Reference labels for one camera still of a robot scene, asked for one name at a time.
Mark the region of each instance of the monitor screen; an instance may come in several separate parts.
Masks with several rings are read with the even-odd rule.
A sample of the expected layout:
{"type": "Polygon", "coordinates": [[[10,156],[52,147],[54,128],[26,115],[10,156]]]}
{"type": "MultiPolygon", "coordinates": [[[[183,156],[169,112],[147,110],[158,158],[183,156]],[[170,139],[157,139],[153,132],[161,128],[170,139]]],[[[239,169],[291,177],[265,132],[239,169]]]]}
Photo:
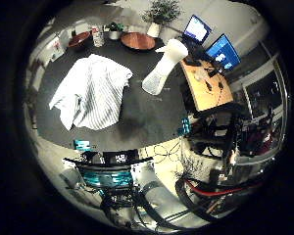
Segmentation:
{"type": "Polygon", "coordinates": [[[240,63],[236,51],[224,34],[207,49],[206,53],[220,62],[224,69],[228,71],[240,63]]]}
{"type": "Polygon", "coordinates": [[[193,15],[183,32],[183,37],[192,39],[193,41],[202,44],[210,32],[211,29],[198,17],[193,15]]]}

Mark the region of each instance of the white wall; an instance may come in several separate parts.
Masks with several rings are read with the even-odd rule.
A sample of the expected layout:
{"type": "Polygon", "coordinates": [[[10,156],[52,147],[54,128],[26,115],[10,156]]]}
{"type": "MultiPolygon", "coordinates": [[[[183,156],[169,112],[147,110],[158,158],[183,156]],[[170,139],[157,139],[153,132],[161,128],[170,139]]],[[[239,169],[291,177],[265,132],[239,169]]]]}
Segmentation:
{"type": "MultiPolygon", "coordinates": [[[[113,4],[135,10],[141,15],[150,7],[151,0],[120,0],[113,4]]],[[[227,0],[180,0],[182,15],[170,24],[184,31],[194,14],[203,20],[213,31],[203,44],[209,47],[222,33],[229,38],[239,56],[250,52],[269,32],[264,18],[251,6],[227,0]]],[[[170,28],[163,28],[160,36],[167,42],[180,35],[170,28]]]]}

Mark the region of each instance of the white cloth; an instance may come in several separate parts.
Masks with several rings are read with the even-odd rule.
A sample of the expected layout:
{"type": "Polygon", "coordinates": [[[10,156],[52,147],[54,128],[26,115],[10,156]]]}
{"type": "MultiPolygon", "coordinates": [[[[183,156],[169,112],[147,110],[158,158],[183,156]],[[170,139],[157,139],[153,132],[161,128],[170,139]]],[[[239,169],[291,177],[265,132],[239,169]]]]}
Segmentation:
{"type": "Polygon", "coordinates": [[[61,110],[67,130],[76,127],[102,129],[119,120],[123,88],[132,77],[130,69],[111,59],[90,55],[75,62],[49,103],[61,110]]]}

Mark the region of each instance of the blue screen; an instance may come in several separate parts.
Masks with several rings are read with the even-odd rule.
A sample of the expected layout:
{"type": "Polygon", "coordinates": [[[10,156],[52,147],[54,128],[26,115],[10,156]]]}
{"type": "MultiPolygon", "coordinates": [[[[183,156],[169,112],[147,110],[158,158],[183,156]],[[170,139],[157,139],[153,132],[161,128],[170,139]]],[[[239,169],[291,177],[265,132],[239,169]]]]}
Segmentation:
{"type": "Polygon", "coordinates": [[[236,51],[224,34],[214,42],[206,53],[219,61],[225,70],[232,70],[240,63],[236,51]]]}

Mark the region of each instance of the small container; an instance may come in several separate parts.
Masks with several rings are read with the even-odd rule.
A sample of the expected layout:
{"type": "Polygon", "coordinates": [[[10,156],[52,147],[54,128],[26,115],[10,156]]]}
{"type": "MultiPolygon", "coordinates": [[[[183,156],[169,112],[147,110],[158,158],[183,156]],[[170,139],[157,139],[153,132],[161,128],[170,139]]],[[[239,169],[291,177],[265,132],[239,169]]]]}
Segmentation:
{"type": "Polygon", "coordinates": [[[205,70],[197,69],[194,72],[194,77],[196,80],[201,81],[202,79],[207,80],[209,79],[209,75],[205,70]]]}
{"type": "Polygon", "coordinates": [[[93,25],[91,27],[92,39],[95,47],[101,47],[105,44],[103,26],[93,25]]]}

